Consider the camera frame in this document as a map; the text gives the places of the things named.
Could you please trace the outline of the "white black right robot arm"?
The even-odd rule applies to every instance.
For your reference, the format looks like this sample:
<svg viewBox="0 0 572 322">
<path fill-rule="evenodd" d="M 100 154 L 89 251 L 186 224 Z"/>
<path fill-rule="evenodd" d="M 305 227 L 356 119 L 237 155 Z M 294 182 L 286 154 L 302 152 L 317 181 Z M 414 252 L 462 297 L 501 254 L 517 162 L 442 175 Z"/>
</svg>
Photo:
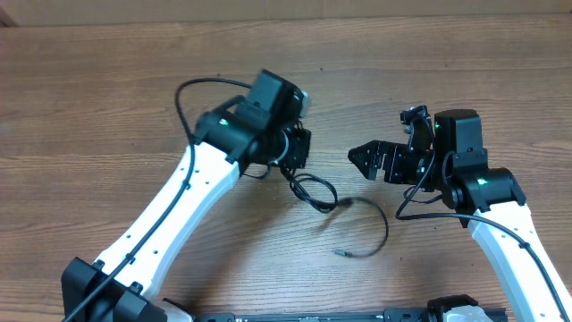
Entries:
<svg viewBox="0 0 572 322">
<path fill-rule="evenodd" d="M 440 192 L 489 260 L 519 321 L 569 321 L 571 295 L 534 228 L 526 195 L 507 168 L 491 168 L 482 122 L 473 109 L 430 115 L 426 106 L 400 114 L 405 144 L 372 140 L 349 161 L 368 180 L 406 184 L 404 204 L 420 191 Z"/>
</svg>

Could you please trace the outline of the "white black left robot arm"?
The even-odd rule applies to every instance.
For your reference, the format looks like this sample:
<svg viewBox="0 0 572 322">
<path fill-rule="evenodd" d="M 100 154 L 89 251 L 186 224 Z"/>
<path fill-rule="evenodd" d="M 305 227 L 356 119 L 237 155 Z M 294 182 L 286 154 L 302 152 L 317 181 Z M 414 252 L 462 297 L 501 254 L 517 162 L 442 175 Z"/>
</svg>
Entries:
<svg viewBox="0 0 572 322">
<path fill-rule="evenodd" d="M 184 123 L 188 146 L 175 171 L 135 222 L 93 263 L 63 271 L 67 321 L 193 321 L 180 304 L 156 300 L 181 248 L 210 208 L 252 164 L 302 168 L 311 133 L 299 128 L 309 95 L 261 70 L 248 93 Z"/>
</svg>

